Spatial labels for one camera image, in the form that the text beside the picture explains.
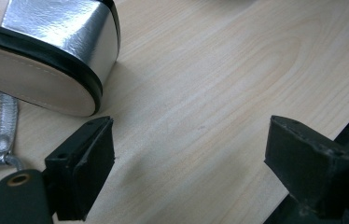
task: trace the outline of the light wood surface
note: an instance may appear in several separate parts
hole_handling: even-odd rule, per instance
[[[116,4],[94,118],[114,118],[117,158],[86,223],[262,223],[286,195],[263,163],[270,116],[330,138],[349,121],[349,1]],[[21,103],[20,119],[15,153],[42,170],[92,118]]]

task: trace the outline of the silver strap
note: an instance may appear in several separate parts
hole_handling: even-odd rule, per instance
[[[18,122],[18,100],[0,92],[0,165],[23,169],[20,159],[12,155]]]

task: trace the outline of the shoe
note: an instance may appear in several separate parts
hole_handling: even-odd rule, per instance
[[[73,116],[100,107],[119,55],[111,0],[10,0],[0,22],[0,91]]]

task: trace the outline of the clamp jaw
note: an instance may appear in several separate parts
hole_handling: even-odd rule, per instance
[[[272,116],[265,158],[304,211],[321,219],[340,219],[349,212],[349,144]]]
[[[0,181],[0,223],[85,220],[114,165],[110,117],[79,128],[45,158],[46,170],[21,170]]]

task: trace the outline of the table surface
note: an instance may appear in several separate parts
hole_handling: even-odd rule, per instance
[[[331,139],[349,121],[349,1],[115,2],[121,50],[100,113],[21,103],[14,152],[42,170],[110,115],[116,163],[86,223],[262,223],[286,195],[263,162],[270,116]]]

